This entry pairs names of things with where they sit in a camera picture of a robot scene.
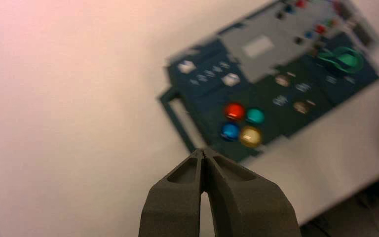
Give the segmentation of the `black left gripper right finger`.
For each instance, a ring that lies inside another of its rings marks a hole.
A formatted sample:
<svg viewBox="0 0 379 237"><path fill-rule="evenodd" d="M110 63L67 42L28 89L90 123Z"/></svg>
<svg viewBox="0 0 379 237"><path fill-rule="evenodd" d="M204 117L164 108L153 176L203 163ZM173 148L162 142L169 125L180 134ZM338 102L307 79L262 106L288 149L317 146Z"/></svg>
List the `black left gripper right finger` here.
<svg viewBox="0 0 379 237"><path fill-rule="evenodd" d="M301 236L294 208L276 183L211 149L203 153L215 236Z"/></svg>

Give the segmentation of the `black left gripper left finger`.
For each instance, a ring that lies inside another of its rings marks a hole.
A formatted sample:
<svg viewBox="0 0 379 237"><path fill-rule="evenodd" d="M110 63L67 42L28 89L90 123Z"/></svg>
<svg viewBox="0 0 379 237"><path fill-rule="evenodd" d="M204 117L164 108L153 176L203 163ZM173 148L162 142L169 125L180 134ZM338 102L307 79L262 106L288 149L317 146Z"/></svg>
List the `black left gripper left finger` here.
<svg viewBox="0 0 379 237"><path fill-rule="evenodd" d="M197 237L203 192L204 153L198 149L149 190L142 209L140 237Z"/></svg>

